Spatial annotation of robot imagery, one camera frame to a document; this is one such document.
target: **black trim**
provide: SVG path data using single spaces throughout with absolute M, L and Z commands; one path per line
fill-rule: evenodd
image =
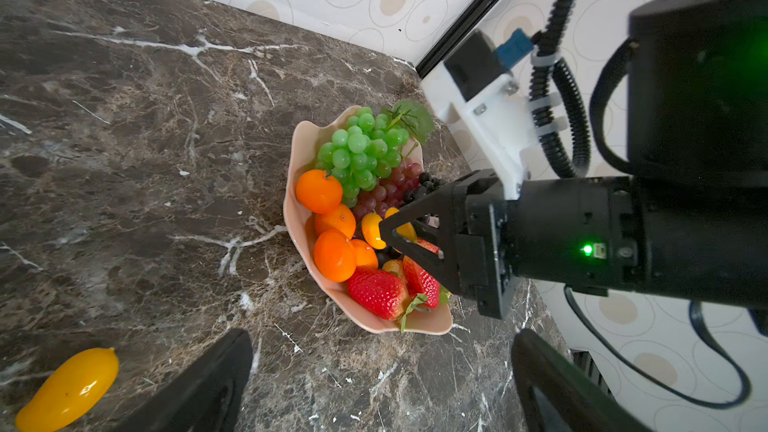
M 416 72 L 422 79 L 432 72 L 441 60 L 444 60 L 469 32 L 475 28 L 480 20 L 500 0 L 473 0 L 462 12 L 448 30 L 442 34 L 440 40 L 432 46 L 427 55 L 416 66 Z

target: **bowl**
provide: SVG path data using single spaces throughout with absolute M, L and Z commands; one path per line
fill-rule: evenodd
M 319 127 L 305 120 L 293 130 L 286 197 L 283 202 L 283 217 L 293 245 L 301 254 L 306 268 L 310 271 L 315 282 L 352 322 L 369 332 L 380 334 L 381 332 L 399 331 L 400 327 L 395 322 L 377 317 L 355 302 L 347 291 L 345 282 L 332 282 L 323 277 L 312 260 L 312 250 L 314 250 L 315 240 L 317 240 L 315 228 L 312 226 L 312 212 L 296 199 L 296 182 L 304 172 L 312 168 L 317 150 L 323 143 L 329 142 L 334 131 L 342 128 L 346 124 L 347 118 L 357 114 L 358 110 L 360 110 L 360 106 L 351 106 L 325 127 Z M 411 138 L 403 149 L 410 150 L 414 144 L 416 144 L 416 148 L 411 151 L 409 157 L 414 162 L 423 165 L 422 148 L 415 139 Z M 408 314 L 406 322 L 408 332 L 431 335 L 446 334 L 451 330 L 451 326 L 453 326 L 453 317 L 447 304 L 440 304 L 436 309 L 429 312 L 411 312 Z

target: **brown marble surface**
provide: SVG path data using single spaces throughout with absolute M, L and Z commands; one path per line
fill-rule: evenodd
M 68 428 L 108 430 L 235 327 L 258 357 L 239 430 L 524 428 L 515 331 L 565 350 L 535 287 L 507 322 L 454 298 L 450 334 L 369 334 L 279 232 L 294 126 L 418 98 L 408 65 L 204 0 L 0 14 L 0 430 L 64 360 L 114 347 L 117 381 Z M 466 170 L 445 127 L 425 158 Z

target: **green leaf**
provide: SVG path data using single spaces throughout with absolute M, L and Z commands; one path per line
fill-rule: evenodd
M 429 134 L 435 130 L 435 120 L 424 104 L 414 100 L 401 100 L 392 108 L 397 113 L 390 126 L 400 122 L 403 129 L 416 138 L 421 144 L 425 143 Z
M 400 331 L 405 332 L 406 331 L 406 317 L 408 314 L 416 310 L 416 308 L 421 305 L 425 304 L 427 302 L 427 295 L 426 294 L 417 294 L 413 300 L 411 301 L 410 305 L 406 309 L 406 312 L 402 315 L 402 318 L 400 319 Z
M 450 297 L 451 297 L 451 293 L 448 292 L 448 290 L 441 285 L 440 286 L 440 303 L 447 304 Z

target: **black corrugated hose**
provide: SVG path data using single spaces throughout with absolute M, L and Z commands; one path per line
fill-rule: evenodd
M 549 56 L 557 52 L 563 39 L 565 26 L 571 15 L 576 0 L 554 0 L 552 12 L 549 15 L 546 29 L 538 40 L 538 54 Z M 539 137 L 544 154 L 558 177 L 584 177 L 589 170 L 590 145 L 589 126 L 587 113 L 584 110 L 584 101 L 576 85 L 571 69 L 565 59 L 560 59 L 553 66 L 538 66 L 533 68 L 531 75 L 531 100 L 536 100 L 549 94 L 549 77 L 560 91 L 568 114 L 568 122 L 571 125 L 571 137 L 573 138 L 573 160 L 568 158 L 568 153 L 563 148 L 558 132 L 551 132 Z M 541 107 L 533 111 L 533 120 L 536 127 L 549 124 L 554 120 L 552 109 L 549 106 Z

